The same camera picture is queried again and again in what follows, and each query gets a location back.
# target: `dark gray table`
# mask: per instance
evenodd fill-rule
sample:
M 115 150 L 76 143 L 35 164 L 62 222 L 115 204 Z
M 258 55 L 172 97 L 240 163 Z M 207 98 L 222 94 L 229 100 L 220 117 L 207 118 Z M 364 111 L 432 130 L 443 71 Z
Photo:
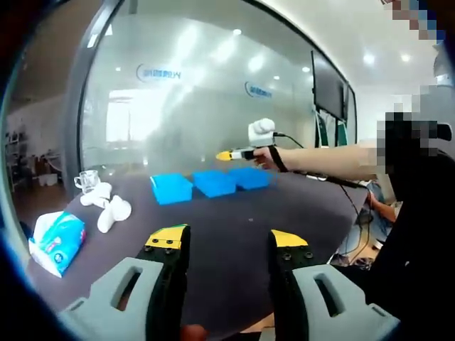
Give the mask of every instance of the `dark gray table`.
M 267 234 L 271 229 L 304 238 L 316 260 L 325 263 L 349 232 L 356 213 L 339 185 L 283 174 L 268 188 L 160 206 L 145 175 L 112 179 L 113 193 L 128 200 L 131 217 L 107 233 L 97 230 L 101 209 L 67 207 L 85 222 L 87 239 L 63 278 L 35 261 L 27 272 L 38 292 L 56 310 L 77 297 L 124 257 L 137 255 L 149 235 L 162 227 L 191 226 L 188 290 L 182 323 L 201 324 L 212 337 L 239 332 L 272 312 L 267 292 Z M 366 190 L 345 188 L 360 210 Z

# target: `frosted glass partition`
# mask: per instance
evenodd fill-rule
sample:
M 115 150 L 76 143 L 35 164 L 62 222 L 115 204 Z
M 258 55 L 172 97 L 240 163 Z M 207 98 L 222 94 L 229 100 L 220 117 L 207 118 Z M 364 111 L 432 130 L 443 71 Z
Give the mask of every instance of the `frosted glass partition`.
M 302 70 L 312 48 L 241 0 L 138 0 L 133 11 L 125 1 L 87 80 L 82 167 L 108 176 L 232 166 L 216 153 L 247 146 L 247 125 L 262 117 L 314 147 L 312 70 Z

